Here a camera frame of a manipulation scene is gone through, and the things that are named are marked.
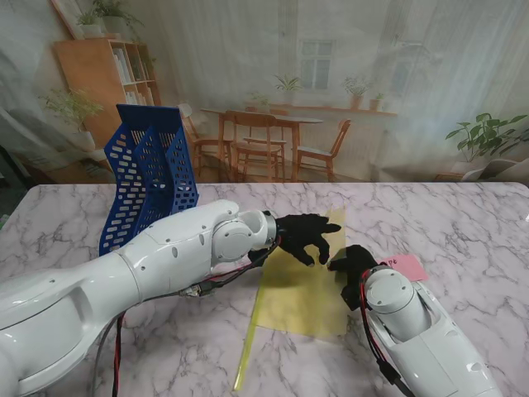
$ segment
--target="green plant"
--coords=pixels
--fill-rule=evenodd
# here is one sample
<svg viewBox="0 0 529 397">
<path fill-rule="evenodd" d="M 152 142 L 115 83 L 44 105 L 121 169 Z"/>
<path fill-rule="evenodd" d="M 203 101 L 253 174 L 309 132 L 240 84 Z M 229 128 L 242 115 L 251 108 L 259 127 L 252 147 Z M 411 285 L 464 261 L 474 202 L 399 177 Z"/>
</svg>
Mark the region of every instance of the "green plant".
<svg viewBox="0 0 529 397">
<path fill-rule="evenodd" d="M 529 141 L 529 129 L 520 134 L 515 134 L 516 130 L 513 128 L 500 133 L 500 127 L 519 122 L 525 117 L 527 117 L 526 114 L 516 116 L 511 120 L 500 121 L 497 118 L 492 118 L 489 113 L 479 114 L 476 116 L 477 124 L 475 126 L 472 126 L 473 123 L 471 122 L 458 122 L 461 128 L 450 132 L 445 139 L 450 139 L 460 132 L 466 133 L 466 138 L 457 144 L 457 150 L 463 151 L 467 161 L 472 161 L 488 153 L 494 155 L 497 151 L 501 156 L 520 142 Z"/>
<path fill-rule="evenodd" d="M 49 95 L 39 97 L 45 100 L 45 108 L 55 113 L 65 124 L 75 126 L 81 131 L 84 119 L 102 111 L 102 106 L 88 97 L 85 91 L 78 89 L 63 91 L 51 89 Z"/>
<path fill-rule="evenodd" d="M 96 25 L 98 23 L 98 14 L 92 9 L 82 12 L 77 18 L 78 25 Z"/>
<path fill-rule="evenodd" d="M 270 105 L 270 100 L 267 95 L 264 95 L 263 93 L 250 93 L 251 100 L 256 101 L 261 106 Z"/>
<path fill-rule="evenodd" d="M 288 74 L 281 77 L 277 74 L 274 75 L 277 80 L 279 80 L 279 84 L 275 85 L 275 88 L 282 91 L 297 91 L 302 88 L 301 85 L 299 85 L 299 77 L 292 77 L 289 78 Z"/>
<path fill-rule="evenodd" d="M 364 76 L 346 77 L 341 86 L 345 91 L 361 97 L 373 85 Z"/>
<path fill-rule="evenodd" d="M 93 9 L 99 17 L 121 17 L 129 27 L 136 24 L 145 26 L 142 21 L 125 11 L 123 7 L 122 0 L 93 0 Z"/>
</svg>

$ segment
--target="wooden chair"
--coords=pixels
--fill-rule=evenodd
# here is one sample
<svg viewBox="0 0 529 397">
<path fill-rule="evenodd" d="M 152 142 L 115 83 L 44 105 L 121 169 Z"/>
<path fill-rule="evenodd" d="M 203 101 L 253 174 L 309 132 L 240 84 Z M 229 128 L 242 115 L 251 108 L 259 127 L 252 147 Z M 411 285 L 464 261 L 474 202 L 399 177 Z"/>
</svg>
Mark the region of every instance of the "wooden chair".
<svg viewBox="0 0 529 397">
<path fill-rule="evenodd" d="M 202 168 L 202 157 L 204 155 L 217 156 L 218 139 L 201 138 L 198 135 L 197 128 L 195 128 L 195 125 L 193 124 L 193 119 L 191 118 L 193 110 L 187 103 L 179 104 L 179 109 L 180 117 L 182 118 L 183 129 L 189 144 L 189 151 L 191 152 L 192 156 L 191 162 L 193 164 L 193 168 L 196 168 L 196 163 L 198 161 L 198 176 L 200 176 Z M 231 140 L 224 139 L 222 141 L 222 144 L 224 145 L 224 160 L 226 158 L 228 160 L 229 168 L 227 172 L 229 173 L 231 170 Z M 205 151 L 203 149 L 204 146 L 215 146 L 215 150 Z"/>
<path fill-rule="evenodd" d="M 234 180 L 238 180 L 239 165 L 244 166 L 242 172 L 243 180 L 246 177 L 249 165 L 265 167 L 268 181 L 272 181 L 272 167 L 274 167 L 274 177 L 277 180 L 279 177 L 278 153 L 281 148 L 279 146 L 272 146 L 272 141 L 270 139 L 270 129 L 276 124 L 275 117 L 269 114 L 254 114 L 229 110 L 225 114 L 225 119 L 229 122 L 233 122 L 233 143 L 231 144 L 231 148 L 233 149 L 234 159 Z M 237 126 L 266 128 L 266 140 L 264 141 L 264 144 L 237 141 Z M 245 155 L 245 158 L 240 159 L 240 155 Z M 251 159 L 251 155 L 266 157 L 266 159 Z"/>
<path fill-rule="evenodd" d="M 298 173 L 301 168 L 307 170 L 325 170 L 327 172 L 329 182 L 334 182 L 334 168 L 332 165 L 332 160 L 338 155 L 338 151 L 340 151 L 340 147 L 344 141 L 344 138 L 346 137 L 346 133 L 349 131 L 349 126 L 350 119 L 344 119 L 340 121 L 338 124 L 338 136 L 336 137 L 330 152 L 312 149 L 311 147 L 298 146 L 298 163 L 296 164 L 298 167 Z M 325 161 L 325 166 L 302 163 L 303 157 Z"/>
<path fill-rule="evenodd" d="M 257 112 L 257 108 L 254 108 L 254 107 L 246 107 L 245 109 L 247 112 Z M 282 109 L 270 109 L 270 114 L 277 114 L 277 115 L 280 115 L 280 116 L 288 116 L 288 111 L 287 110 L 282 110 Z M 250 127 L 250 136 L 248 136 L 247 138 L 244 138 L 245 141 L 247 141 L 248 143 L 260 143 L 260 144 L 265 144 L 266 143 L 266 140 L 265 139 L 259 139 L 259 138 L 254 138 L 252 137 L 251 135 L 251 127 Z M 281 127 L 281 139 L 280 140 L 272 140 L 272 145 L 276 145 L 276 146 L 279 146 L 281 148 L 281 151 L 280 153 L 278 154 L 278 158 L 281 160 L 281 176 L 283 178 L 283 182 L 284 182 L 284 179 L 285 179 L 285 176 L 284 176 L 284 146 L 287 144 L 287 142 L 284 140 L 284 128 Z"/>
</svg>

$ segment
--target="pink sticky note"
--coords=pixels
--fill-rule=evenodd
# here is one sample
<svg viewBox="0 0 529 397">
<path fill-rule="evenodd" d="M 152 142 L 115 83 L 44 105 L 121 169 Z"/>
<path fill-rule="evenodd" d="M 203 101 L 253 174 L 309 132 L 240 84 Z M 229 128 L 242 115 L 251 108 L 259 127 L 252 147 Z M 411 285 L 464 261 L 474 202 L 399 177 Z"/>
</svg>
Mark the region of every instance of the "pink sticky note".
<svg viewBox="0 0 529 397">
<path fill-rule="evenodd" d="M 414 255 L 393 255 L 382 260 L 410 281 L 428 280 L 428 275 Z"/>
</svg>

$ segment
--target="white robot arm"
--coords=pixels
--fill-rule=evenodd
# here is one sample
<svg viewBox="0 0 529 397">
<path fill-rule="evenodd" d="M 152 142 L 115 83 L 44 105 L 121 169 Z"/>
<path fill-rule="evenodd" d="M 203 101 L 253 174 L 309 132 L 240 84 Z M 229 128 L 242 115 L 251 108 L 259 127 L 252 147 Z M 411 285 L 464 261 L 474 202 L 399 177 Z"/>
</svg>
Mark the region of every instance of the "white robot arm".
<svg viewBox="0 0 529 397">
<path fill-rule="evenodd" d="M 73 269 L 0 284 L 0 396 L 28 395 L 66 375 L 109 321 L 177 293 L 250 250 L 271 246 L 275 221 L 219 200 L 159 220 L 122 248 Z"/>
<path fill-rule="evenodd" d="M 375 267 L 365 298 L 370 328 L 416 397 L 501 397 L 481 355 L 423 283 Z"/>
</svg>

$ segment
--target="blue mesh basket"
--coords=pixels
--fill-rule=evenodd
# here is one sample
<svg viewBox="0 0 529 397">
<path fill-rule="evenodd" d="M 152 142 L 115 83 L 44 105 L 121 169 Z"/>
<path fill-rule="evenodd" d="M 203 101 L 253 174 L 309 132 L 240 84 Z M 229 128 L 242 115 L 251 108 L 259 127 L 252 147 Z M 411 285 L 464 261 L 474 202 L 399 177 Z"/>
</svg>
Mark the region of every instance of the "blue mesh basket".
<svg viewBox="0 0 529 397">
<path fill-rule="evenodd" d="M 198 201 L 177 108 L 117 105 L 122 124 L 105 146 L 116 175 L 114 203 L 99 242 L 104 255 Z"/>
</svg>

